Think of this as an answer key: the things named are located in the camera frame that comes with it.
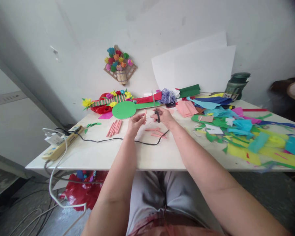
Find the floor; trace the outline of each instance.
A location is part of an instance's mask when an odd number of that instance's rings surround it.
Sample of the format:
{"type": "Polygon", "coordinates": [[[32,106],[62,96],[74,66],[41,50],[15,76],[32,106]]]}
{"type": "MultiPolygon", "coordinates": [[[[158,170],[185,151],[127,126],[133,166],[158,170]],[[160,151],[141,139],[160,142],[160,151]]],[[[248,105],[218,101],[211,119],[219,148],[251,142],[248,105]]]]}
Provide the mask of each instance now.
{"type": "MultiPolygon", "coordinates": [[[[295,182],[291,181],[283,173],[253,173],[253,172],[233,172],[233,177],[259,202],[261,202],[276,219],[283,224],[293,235],[295,235],[295,182]]],[[[0,216],[0,235],[9,235],[15,226],[31,211],[41,208],[42,211],[48,209],[50,203],[48,185],[27,182],[14,197],[23,198],[35,191],[21,202],[15,204],[6,210],[0,216]]],[[[82,233],[84,224],[88,219],[90,210],[86,212],[83,218],[71,229],[68,236],[76,236],[82,233]]],[[[38,213],[34,213],[27,219],[19,229],[12,235],[18,235],[23,228],[38,213]]],[[[59,206],[54,209],[46,225],[43,227],[39,236],[62,235],[67,228],[81,215],[73,209],[62,209],[59,206]]],[[[43,222],[42,217],[35,227],[31,236],[35,236],[40,225],[43,222]]],[[[30,227],[23,235],[27,235],[32,229],[30,227]]]]}

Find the green bottle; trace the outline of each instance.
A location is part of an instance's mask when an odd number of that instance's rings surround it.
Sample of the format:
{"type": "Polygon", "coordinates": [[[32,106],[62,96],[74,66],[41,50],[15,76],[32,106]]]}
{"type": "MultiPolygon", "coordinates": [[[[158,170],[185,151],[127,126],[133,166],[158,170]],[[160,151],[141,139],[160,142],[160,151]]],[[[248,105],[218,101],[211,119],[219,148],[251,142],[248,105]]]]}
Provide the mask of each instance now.
{"type": "Polygon", "coordinates": [[[223,97],[232,98],[233,101],[242,98],[242,90],[250,80],[250,73],[240,72],[232,75],[227,83],[223,97]]]}

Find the scissors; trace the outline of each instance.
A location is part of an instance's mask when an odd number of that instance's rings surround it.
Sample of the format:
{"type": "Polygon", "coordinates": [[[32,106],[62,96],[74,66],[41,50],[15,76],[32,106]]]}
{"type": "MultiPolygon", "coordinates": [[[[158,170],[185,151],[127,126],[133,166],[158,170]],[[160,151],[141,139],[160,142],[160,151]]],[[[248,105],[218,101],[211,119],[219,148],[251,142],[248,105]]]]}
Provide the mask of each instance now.
{"type": "Polygon", "coordinates": [[[151,91],[151,92],[152,92],[153,103],[154,103],[154,108],[155,108],[154,114],[157,115],[157,119],[156,119],[156,121],[157,121],[157,123],[160,123],[160,122],[161,122],[161,119],[160,119],[160,115],[159,115],[159,113],[158,113],[158,110],[156,110],[155,99],[154,99],[154,93],[153,93],[153,91],[151,91]]]}

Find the tabletop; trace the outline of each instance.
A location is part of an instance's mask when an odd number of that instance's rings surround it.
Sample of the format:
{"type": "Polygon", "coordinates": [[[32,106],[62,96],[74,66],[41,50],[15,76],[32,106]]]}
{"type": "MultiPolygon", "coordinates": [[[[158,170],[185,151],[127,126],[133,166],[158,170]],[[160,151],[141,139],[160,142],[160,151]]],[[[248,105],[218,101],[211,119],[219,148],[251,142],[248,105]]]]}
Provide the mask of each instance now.
{"type": "MultiPolygon", "coordinates": [[[[236,107],[242,108],[258,108],[255,105],[247,103],[243,100],[237,100],[232,103],[236,107]]],[[[137,110],[136,113],[142,113],[145,110],[137,110]]],[[[153,122],[152,118],[149,116],[154,112],[151,108],[147,109],[147,123],[141,126],[136,140],[145,143],[157,143],[159,138],[151,136],[150,132],[144,131],[147,128],[161,128],[161,132],[166,132],[167,128],[162,123],[153,122]]],[[[269,111],[258,111],[258,112],[244,112],[245,116],[249,117],[259,117],[269,114],[269,111]]],[[[92,111],[84,117],[77,125],[82,125],[86,127],[90,123],[100,122],[101,125],[92,126],[89,128],[88,132],[85,134],[81,133],[84,139],[90,140],[105,140],[108,139],[106,134],[111,126],[111,124],[116,120],[114,117],[108,120],[98,119],[99,114],[92,111]]],[[[173,113],[173,117],[177,122],[184,127],[188,133],[201,145],[203,146],[225,169],[228,171],[258,171],[264,169],[264,167],[256,167],[252,163],[247,163],[245,160],[232,156],[230,154],[225,154],[222,149],[226,147],[226,144],[220,144],[217,142],[210,142],[207,140],[205,134],[197,132],[197,135],[193,132],[194,127],[199,123],[194,122],[190,117],[183,118],[180,113],[176,110],[173,113]]],[[[266,121],[276,121],[280,123],[292,123],[295,122],[285,119],[276,114],[265,119],[266,121]]],[[[124,120],[121,126],[119,134],[115,134],[113,138],[123,138],[127,131],[128,120],[124,120]]],[[[270,126],[270,131],[277,133],[291,133],[287,129],[281,126],[270,126]]],[[[87,142],[83,141],[81,138],[77,139],[68,147],[65,157],[62,159],[58,169],[61,170],[109,170],[115,156],[119,150],[122,140],[110,140],[101,143],[87,142]]],[[[160,143],[156,146],[145,145],[141,143],[136,143],[137,158],[138,158],[138,170],[176,170],[182,171],[186,170],[178,148],[175,144],[174,138],[169,131],[167,134],[167,139],[161,139],[160,143]]],[[[46,151],[42,152],[38,157],[36,157],[31,163],[26,166],[26,169],[43,169],[45,160],[41,157],[46,151]]],[[[271,160],[266,156],[260,155],[261,162],[271,160]]],[[[48,164],[49,169],[53,169],[59,159],[55,162],[50,162],[48,164]]],[[[275,166],[272,171],[295,171],[293,169],[275,166]]]]}

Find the hand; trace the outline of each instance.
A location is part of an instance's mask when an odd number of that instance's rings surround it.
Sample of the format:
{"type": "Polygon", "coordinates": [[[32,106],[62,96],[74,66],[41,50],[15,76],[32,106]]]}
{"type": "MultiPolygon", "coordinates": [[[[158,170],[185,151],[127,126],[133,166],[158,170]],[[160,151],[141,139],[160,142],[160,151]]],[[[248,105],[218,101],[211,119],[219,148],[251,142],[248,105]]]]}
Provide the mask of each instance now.
{"type": "MultiPolygon", "coordinates": [[[[163,122],[163,124],[170,129],[174,123],[176,123],[175,119],[169,112],[169,110],[164,108],[156,108],[158,110],[158,114],[160,115],[160,119],[163,122]]],[[[158,119],[157,114],[151,115],[152,118],[154,118],[154,121],[158,119]]]]}
{"type": "Polygon", "coordinates": [[[135,138],[137,136],[138,130],[142,124],[145,124],[147,118],[144,116],[144,113],[134,115],[129,119],[127,136],[135,138]]]}

